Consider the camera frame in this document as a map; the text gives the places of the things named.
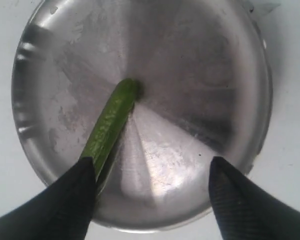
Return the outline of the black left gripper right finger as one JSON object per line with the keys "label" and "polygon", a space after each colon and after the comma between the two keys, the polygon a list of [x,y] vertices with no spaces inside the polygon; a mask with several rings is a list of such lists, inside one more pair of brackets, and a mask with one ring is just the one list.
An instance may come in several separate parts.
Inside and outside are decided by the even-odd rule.
{"label": "black left gripper right finger", "polygon": [[224,240],[300,240],[300,212],[254,184],[221,156],[210,163],[208,191]]}

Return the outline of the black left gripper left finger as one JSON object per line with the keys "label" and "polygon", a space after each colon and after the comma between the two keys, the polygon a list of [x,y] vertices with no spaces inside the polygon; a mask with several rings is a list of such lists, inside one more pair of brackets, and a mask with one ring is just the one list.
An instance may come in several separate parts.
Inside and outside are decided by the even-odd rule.
{"label": "black left gripper left finger", "polygon": [[83,240],[93,217],[96,174],[81,158],[40,194],[0,217],[0,240]]}

